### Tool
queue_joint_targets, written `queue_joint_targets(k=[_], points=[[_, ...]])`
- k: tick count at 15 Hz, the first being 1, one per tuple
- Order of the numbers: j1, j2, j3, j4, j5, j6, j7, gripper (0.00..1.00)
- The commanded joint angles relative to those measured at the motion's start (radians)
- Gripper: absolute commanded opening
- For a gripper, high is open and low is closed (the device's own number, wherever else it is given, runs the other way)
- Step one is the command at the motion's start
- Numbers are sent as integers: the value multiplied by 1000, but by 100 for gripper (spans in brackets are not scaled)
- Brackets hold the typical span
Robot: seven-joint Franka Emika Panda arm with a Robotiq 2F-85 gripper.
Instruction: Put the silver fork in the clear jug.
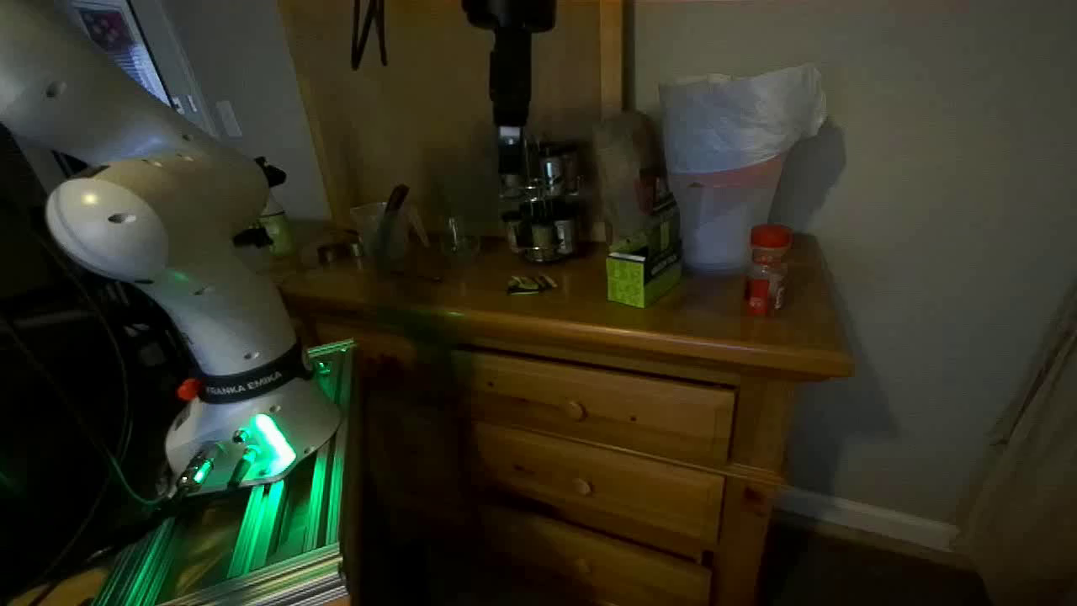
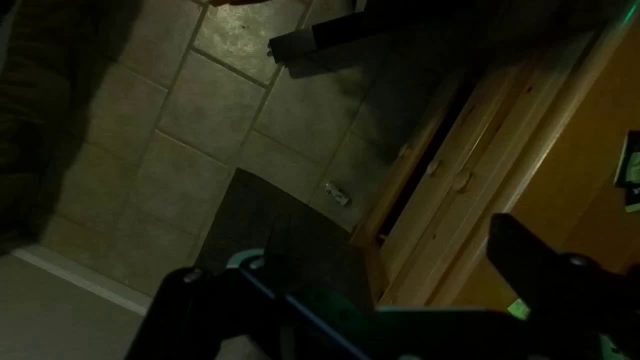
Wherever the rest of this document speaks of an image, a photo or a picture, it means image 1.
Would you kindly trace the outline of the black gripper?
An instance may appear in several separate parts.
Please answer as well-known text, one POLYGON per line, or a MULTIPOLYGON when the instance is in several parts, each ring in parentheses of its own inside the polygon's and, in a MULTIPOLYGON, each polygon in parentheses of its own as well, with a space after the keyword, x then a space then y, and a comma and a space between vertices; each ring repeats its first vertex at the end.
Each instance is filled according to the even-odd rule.
POLYGON ((488 53, 488 98, 496 134, 519 145, 533 103, 533 37, 556 28, 556 0, 462 0, 470 28, 496 37, 488 53))

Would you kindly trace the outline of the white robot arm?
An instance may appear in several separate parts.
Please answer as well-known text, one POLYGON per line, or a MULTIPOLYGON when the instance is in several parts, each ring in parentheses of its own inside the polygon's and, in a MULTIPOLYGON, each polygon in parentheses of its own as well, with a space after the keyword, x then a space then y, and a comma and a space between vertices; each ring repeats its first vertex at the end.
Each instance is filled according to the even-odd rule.
POLYGON ((270 485, 338 435, 271 278, 236 253, 270 164, 151 98, 50 0, 0 0, 0 122, 86 164, 48 195, 53 243, 151 297, 196 355, 197 388, 164 435, 178 489, 270 485))

